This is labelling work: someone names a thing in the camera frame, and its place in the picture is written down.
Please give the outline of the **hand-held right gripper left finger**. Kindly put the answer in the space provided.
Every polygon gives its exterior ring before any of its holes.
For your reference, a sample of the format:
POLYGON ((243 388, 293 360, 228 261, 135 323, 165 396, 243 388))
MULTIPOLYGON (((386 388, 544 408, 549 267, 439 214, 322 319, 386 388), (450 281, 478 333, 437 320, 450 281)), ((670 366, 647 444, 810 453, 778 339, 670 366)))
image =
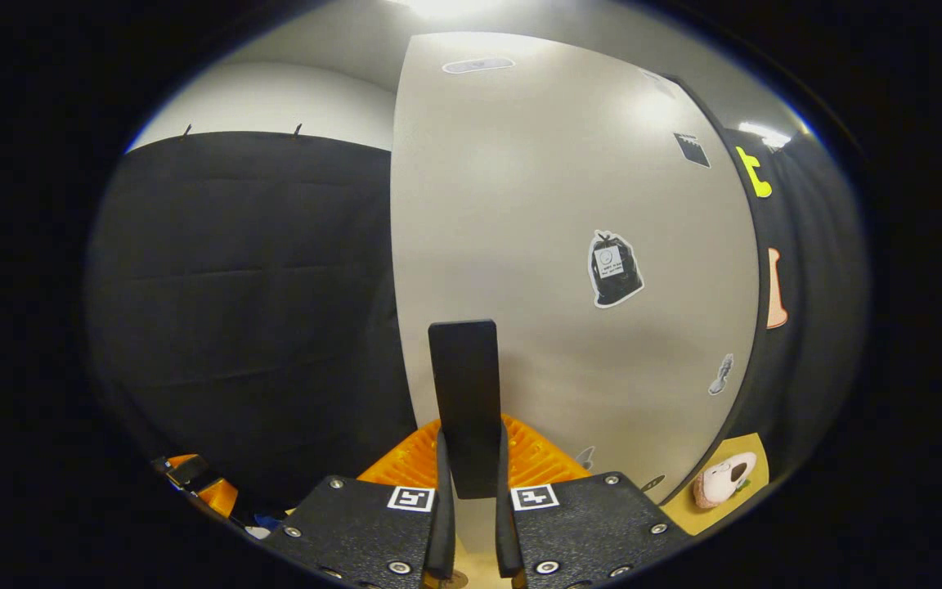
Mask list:
POLYGON ((356 478, 328 476, 262 541, 343 588, 438 588, 455 570, 455 491, 441 422, 356 478))

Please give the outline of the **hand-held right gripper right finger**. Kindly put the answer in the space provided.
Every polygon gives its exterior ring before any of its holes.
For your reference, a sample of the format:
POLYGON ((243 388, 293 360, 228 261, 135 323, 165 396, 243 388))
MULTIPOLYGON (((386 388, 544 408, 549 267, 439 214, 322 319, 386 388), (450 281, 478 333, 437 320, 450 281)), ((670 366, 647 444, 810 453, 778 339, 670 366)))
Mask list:
POLYGON ((498 567, 514 588, 618 588, 693 540, 627 474, 591 474, 512 416, 497 480, 498 567))

